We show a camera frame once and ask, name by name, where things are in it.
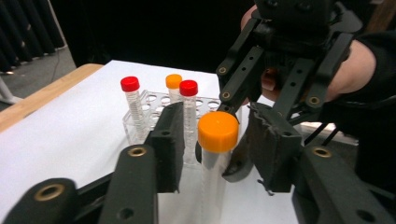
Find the red cap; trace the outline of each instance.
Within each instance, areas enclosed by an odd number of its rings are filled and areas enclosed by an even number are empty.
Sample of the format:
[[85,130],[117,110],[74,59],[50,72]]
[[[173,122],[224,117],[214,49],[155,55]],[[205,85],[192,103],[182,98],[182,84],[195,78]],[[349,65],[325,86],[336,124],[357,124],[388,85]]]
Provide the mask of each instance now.
[[179,87],[182,96],[194,96],[198,93],[198,84],[194,80],[184,80]]
[[139,87],[139,79],[137,79],[137,77],[125,77],[121,80],[121,88],[123,91],[137,91]]

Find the white surface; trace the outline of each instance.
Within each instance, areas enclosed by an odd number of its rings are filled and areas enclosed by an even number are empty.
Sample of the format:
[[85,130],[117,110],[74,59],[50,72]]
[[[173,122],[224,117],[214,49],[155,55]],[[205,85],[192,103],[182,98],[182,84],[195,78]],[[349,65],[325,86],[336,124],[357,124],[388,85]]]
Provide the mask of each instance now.
[[[218,78],[214,74],[113,61],[2,132],[0,220],[38,182],[65,177],[80,188],[111,173],[120,151],[127,147],[122,117],[128,106],[120,80],[136,76],[141,90],[167,92],[165,77],[173,73],[197,81],[198,96],[218,98]],[[297,223],[290,195],[269,197],[257,184],[258,178],[253,170],[247,179],[227,185],[222,223]],[[200,182],[199,176],[193,179]],[[198,202],[182,202],[183,195],[160,196],[160,223],[186,223],[178,217],[188,216],[183,211]],[[178,197],[182,206],[171,205],[174,199],[167,203],[169,197]]]

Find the plastic tube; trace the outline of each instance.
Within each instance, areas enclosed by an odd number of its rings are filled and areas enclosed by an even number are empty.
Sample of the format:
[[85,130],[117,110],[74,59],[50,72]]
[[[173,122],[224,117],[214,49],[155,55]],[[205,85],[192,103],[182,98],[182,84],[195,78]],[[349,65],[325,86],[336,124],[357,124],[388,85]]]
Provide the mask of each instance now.
[[183,99],[183,122],[184,122],[184,157],[185,164],[199,165],[195,158],[195,145],[197,136],[196,118],[196,94],[198,84],[194,80],[184,80],[180,82],[180,94]]
[[170,103],[174,104],[181,101],[179,86],[182,78],[181,75],[172,74],[166,77],[166,87],[169,91]]
[[202,147],[202,223],[218,224],[226,180],[222,178],[238,139],[238,121],[225,112],[203,115],[198,122]]
[[137,77],[125,77],[120,82],[125,92],[132,121],[136,128],[136,143],[143,143],[149,134],[149,127],[145,122],[142,105],[140,102],[139,80]]

